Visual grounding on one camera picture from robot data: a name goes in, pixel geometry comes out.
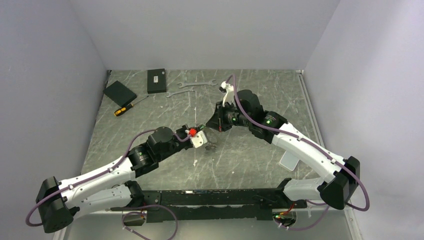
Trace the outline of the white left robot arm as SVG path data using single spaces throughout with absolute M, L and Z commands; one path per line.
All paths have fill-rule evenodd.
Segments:
M 43 231 L 57 232 L 78 217 L 101 209 L 139 209 L 145 196 L 136 178 L 156 170 L 160 162 L 182 150 L 207 143 L 201 124 L 191 128 L 184 125 L 175 131 L 159 127 L 146 134 L 146 142 L 130 144 L 122 156 L 109 164 L 73 178 L 46 178 L 33 208 L 39 213 Z

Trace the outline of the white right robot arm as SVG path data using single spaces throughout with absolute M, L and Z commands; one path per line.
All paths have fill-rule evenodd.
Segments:
M 331 153 L 300 133 L 286 118 L 264 110 L 251 90 L 240 90 L 239 100 L 219 101 L 206 126 L 218 132 L 233 126 L 246 127 L 258 139 L 285 150 L 312 168 L 318 178 L 286 179 L 282 190 L 275 194 L 276 203 L 289 207 L 298 200 L 323 201 L 330 207 L 343 210 L 359 186 L 360 162 L 353 156 L 344 158 Z

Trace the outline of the large silver wrench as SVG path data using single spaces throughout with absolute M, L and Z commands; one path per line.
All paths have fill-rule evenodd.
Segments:
M 195 86 L 216 86 L 218 83 L 215 82 L 215 79 L 209 80 L 209 81 L 203 81 L 203 82 L 180 82 L 178 83 L 178 87 L 185 88 L 185 87 L 195 87 Z

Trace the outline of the small silver wrench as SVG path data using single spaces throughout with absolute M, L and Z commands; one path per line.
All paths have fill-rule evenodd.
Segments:
M 195 92 L 195 91 L 196 91 L 195 88 L 192 87 L 192 88 L 183 89 L 183 90 L 179 90 L 179 91 L 175 91 L 175 92 L 166 92 L 165 93 L 165 97 L 166 98 L 170 98 L 170 97 L 173 97 L 175 95 L 179 95 L 179 94 L 183 94 L 183 93 L 188 93 L 188 92 Z

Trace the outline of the yellow black screwdriver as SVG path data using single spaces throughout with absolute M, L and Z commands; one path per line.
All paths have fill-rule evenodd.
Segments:
M 141 101 L 143 101 L 143 100 L 147 99 L 148 97 L 149 97 L 149 95 L 146 95 L 146 96 L 142 97 L 141 99 L 137 100 L 137 101 L 136 101 L 136 102 L 134 102 L 134 103 L 129 103 L 128 105 L 126 105 L 126 106 L 124 106 L 124 107 L 121 107 L 121 108 L 117 109 L 117 110 L 114 112 L 114 116 L 115 116 L 115 117 L 120 117 L 120 116 L 122 116 L 123 114 L 125 114 L 126 112 L 128 112 L 130 109 L 132 109 L 132 108 L 133 108 L 136 104 L 138 104 L 138 103 L 140 103 Z

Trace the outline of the flat black box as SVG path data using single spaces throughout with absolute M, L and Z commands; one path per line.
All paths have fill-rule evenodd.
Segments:
M 136 93 L 119 81 L 113 82 L 103 93 L 120 107 L 125 107 L 137 98 Z

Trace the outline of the white square device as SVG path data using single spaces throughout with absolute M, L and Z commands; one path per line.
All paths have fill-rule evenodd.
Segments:
M 295 168 L 297 167 L 300 159 L 293 155 L 292 153 L 286 151 L 281 159 L 279 160 L 279 165 L 283 168 L 285 168 L 287 171 L 293 172 Z

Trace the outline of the black network switch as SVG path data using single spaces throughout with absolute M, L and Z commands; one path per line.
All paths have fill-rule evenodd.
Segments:
M 147 70 L 147 93 L 151 95 L 166 91 L 166 70 L 164 68 Z

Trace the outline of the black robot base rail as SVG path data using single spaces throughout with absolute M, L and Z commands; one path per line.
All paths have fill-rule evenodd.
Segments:
M 178 219 L 221 220 L 256 219 L 271 221 L 279 210 L 305 209 L 305 200 L 292 201 L 281 188 L 144 190 L 142 200 L 132 200 L 112 211 L 147 207 L 146 221 L 162 223 Z

